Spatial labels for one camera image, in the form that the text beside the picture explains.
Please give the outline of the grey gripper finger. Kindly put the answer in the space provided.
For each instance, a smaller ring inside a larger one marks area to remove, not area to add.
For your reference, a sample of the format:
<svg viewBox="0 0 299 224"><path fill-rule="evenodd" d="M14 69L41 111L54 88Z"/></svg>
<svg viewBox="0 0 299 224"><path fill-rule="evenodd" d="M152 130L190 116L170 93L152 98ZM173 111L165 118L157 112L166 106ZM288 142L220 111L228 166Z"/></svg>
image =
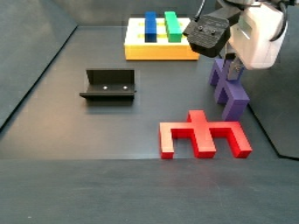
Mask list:
<svg viewBox="0 0 299 224"><path fill-rule="evenodd" d="M236 58L236 54L233 52L225 52L224 60L233 60Z"/></svg>
<svg viewBox="0 0 299 224"><path fill-rule="evenodd" d="M238 79L238 76L241 75L244 70L244 65L238 57L236 57L228 66L228 75L226 80L228 81L236 81Z"/></svg>

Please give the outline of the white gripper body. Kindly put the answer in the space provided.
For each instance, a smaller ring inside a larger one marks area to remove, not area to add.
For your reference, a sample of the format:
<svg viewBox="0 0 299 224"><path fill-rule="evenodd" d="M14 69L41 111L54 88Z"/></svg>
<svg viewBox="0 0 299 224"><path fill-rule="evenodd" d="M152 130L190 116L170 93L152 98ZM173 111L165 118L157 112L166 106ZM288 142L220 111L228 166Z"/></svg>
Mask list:
<svg viewBox="0 0 299 224"><path fill-rule="evenodd" d="M269 68L285 37L285 14L266 2L246 7L229 27L228 40L248 70Z"/></svg>

